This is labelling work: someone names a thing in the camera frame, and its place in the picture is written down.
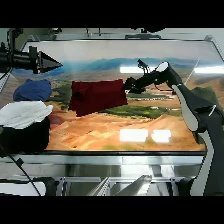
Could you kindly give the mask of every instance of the folded cloth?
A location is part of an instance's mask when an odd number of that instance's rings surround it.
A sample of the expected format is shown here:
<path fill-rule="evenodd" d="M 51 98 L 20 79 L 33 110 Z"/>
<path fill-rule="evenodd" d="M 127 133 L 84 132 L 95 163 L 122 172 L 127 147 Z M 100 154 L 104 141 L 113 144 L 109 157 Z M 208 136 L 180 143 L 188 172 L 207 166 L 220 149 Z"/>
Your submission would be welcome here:
<path fill-rule="evenodd" d="M 0 125 L 14 129 L 24 129 L 41 122 L 52 112 L 53 106 L 41 101 L 13 102 L 0 110 Z"/>
<path fill-rule="evenodd" d="M 52 94 L 51 83 L 44 79 L 33 81 L 27 79 L 26 82 L 19 86 L 14 94 L 14 101 L 46 101 Z"/>
<path fill-rule="evenodd" d="M 127 104 L 123 80 L 100 82 L 72 82 L 69 110 L 77 117 Z"/>
<path fill-rule="evenodd" d="M 10 154 L 43 152 L 49 143 L 50 120 L 34 123 L 24 129 L 4 128 L 0 145 Z"/>

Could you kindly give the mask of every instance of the black cloth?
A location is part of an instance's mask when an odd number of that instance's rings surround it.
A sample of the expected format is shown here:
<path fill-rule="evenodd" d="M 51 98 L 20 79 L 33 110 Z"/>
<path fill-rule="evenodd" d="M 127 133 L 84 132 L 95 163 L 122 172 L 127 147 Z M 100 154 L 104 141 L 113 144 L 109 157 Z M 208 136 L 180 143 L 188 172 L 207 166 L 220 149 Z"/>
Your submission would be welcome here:
<path fill-rule="evenodd" d="M 5 127 L 0 144 L 10 154 L 43 152 L 49 143 L 50 120 L 36 122 L 24 129 Z"/>

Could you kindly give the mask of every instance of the dark red cloth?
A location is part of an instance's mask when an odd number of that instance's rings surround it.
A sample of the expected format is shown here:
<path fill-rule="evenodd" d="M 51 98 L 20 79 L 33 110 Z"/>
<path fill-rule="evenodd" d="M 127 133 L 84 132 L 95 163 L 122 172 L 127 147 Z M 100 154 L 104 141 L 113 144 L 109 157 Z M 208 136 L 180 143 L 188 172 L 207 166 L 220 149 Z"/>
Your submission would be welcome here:
<path fill-rule="evenodd" d="M 126 93 L 122 90 L 123 80 L 100 82 L 72 82 L 72 98 L 69 110 L 77 117 L 112 107 L 126 105 Z"/>

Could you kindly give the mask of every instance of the robotic arm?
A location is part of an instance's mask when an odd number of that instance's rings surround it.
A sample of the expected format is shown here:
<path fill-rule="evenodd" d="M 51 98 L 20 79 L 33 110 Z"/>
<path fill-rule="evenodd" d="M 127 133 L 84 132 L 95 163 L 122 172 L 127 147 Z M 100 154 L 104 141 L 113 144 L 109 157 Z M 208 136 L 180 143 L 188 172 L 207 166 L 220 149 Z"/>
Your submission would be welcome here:
<path fill-rule="evenodd" d="M 193 180 L 180 181 L 187 186 L 191 196 L 224 195 L 224 115 L 209 101 L 192 93 L 182 82 L 180 76 L 168 62 L 161 63 L 151 73 L 135 80 L 127 79 L 123 89 L 141 93 L 150 84 L 159 85 L 166 82 L 177 94 L 181 103 L 182 115 L 186 125 L 199 143 L 199 136 L 206 145 L 201 169 Z"/>

